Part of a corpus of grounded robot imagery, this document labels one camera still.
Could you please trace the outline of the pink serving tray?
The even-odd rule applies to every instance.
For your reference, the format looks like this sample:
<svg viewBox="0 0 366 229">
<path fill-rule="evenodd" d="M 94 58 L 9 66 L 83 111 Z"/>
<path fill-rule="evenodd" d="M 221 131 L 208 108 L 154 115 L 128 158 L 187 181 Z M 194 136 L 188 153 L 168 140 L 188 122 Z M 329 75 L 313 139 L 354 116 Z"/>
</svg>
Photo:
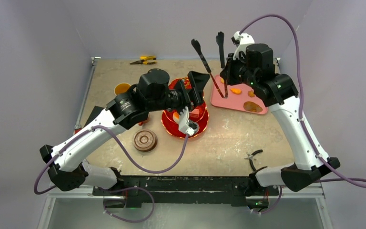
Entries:
<svg viewBox="0 0 366 229">
<path fill-rule="evenodd" d="M 240 88 L 242 90 L 242 93 L 233 94 L 230 91 L 230 88 Z M 250 86 L 247 86 L 245 84 L 237 84 L 234 86 L 228 85 L 227 91 L 228 91 L 228 97 L 222 98 L 220 96 L 220 94 L 218 93 L 215 85 L 212 84 L 210 103 L 213 106 L 220 107 L 220 108 L 227 108 L 227 109 L 232 109 L 232 110 L 237 110 L 237 111 L 248 112 L 248 111 L 244 110 L 243 105 L 245 102 L 251 101 L 251 102 L 254 102 L 254 103 L 260 105 L 263 108 L 263 111 L 260 113 L 253 113 L 253 112 L 248 112 L 248 113 L 264 115 L 268 112 L 268 108 L 265 107 L 263 101 L 260 98 L 258 98 L 257 96 L 255 96 L 255 97 L 248 96 L 248 92 L 253 91 L 253 89 Z"/>
</svg>

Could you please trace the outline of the pink layered cake slice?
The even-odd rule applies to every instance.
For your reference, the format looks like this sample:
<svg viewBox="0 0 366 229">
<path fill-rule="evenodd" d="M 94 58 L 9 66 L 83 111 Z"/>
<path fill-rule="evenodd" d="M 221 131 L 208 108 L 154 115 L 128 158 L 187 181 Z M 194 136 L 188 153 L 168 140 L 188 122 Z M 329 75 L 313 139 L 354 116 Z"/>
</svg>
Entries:
<svg viewBox="0 0 366 229">
<path fill-rule="evenodd" d="M 189 112 L 189 117 L 190 118 L 199 118 L 200 117 L 200 110 L 199 109 L 193 109 L 192 111 Z"/>
</svg>

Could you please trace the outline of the yellow frosted donut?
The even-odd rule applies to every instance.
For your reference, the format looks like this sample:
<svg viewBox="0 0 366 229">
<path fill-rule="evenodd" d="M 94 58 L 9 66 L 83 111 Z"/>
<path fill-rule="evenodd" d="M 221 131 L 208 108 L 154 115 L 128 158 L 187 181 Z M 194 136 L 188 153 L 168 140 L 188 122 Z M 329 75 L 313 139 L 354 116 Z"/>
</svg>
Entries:
<svg viewBox="0 0 366 229">
<path fill-rule="evenodd" d="M 179 123 L 180 122 L 180 114 L 178 112 L 174 112 L 173 113 L 173 120 L 176 122 L 176 123 Z"/>
</svg>

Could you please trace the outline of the red three-tier cake stand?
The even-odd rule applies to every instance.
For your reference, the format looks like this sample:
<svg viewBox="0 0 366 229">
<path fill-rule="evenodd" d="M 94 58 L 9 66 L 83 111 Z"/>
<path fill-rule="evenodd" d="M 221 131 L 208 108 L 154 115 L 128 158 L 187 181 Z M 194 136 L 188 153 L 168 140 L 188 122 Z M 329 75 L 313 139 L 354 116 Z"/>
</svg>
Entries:
<svg viewBox="0 0 366 229">
<path fill-rule="evenodd" d="M 172 80 L 172 82 L 169 83 L 169 88 L 173 89 L 179 79 L 180 78 Z M 182 80 L 184 82 L 185 88 L 191 89 L 189 79 L 187 77 L 185 77 L 185 78 L 182 78 Z M 207 128 L 207 124 L 208 124 L 208 120 L 209 120 L 209 113 L 207 111 L 205 102 L 202 105 L 196 107 L 195 109 L 200 110 L 200 112 L 201 112 L 200 117 L 199 118 L 190 118 L 190 120 L 196 122 L 199 125 L 200 129 L 197 134 L 191 136 L 190 138 L 196 137 L 199 134 L 201 134 Z M 166 111 L 166 110 L 163 111 L 162 116 L 161 116 L 161 123 L 168 134 L 170 134 L 174 137 L 177 137 L 177 138 L 184 139 L 184 134 L 178 130 L 178 123 L 176 123 L 173 120 L 174 112 L 176 112 L 176 111 L 175 110 L 173 110 L 171 112 Z"/>
</svg>

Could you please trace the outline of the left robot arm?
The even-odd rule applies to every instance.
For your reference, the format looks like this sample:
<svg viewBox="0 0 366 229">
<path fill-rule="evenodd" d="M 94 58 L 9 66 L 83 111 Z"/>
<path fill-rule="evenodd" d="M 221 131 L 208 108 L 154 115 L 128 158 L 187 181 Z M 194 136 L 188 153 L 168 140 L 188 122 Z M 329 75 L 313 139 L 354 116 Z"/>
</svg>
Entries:
<svg viewBox="0 0 366 229">
<path fill-rule="evenodd" d="M 150 112 L 171 110 L 179 113 L 178 131 L 185 139 L 199 131 L 199 125 L 189 113 L 203 103 L 203 90 L 210 75 L 190 71 L 190 88 L 179 80 L 169 87 L 169 74 L 151 69 L 140 76 L 138 83 L 112 99 L 99 115 L 78 133 L 57 146 L 40 149 L 47 173 L 54 187 L 70 191 L 81 185 L 105 189 L 118 195 L 123 189 L 118 171 L 114 168 L 91 166 L 86 157 L 110 139 L 148 119 Z"/>
</svg>

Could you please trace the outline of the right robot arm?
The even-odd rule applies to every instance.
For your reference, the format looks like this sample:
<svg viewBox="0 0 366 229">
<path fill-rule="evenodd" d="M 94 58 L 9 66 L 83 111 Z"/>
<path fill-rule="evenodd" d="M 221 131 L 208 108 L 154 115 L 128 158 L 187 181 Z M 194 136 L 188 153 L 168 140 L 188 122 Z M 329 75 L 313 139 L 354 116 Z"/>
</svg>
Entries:
<svg viewBox="0 0 366 229">
<path fill-rule="evenodd" d="M 244 83 L 253 89 L 278 121 L 294 156 L 292 164 L 252 172 L 248 194 L 260 194 L 269 186 L 286 186 L 297 192 L 340 167 L 338 158 L 319 146 L 291 77 L 275 73 L 273 50 L 267 44 L 237 44 L 220 76 L 228 85 Z"/>
</svg>

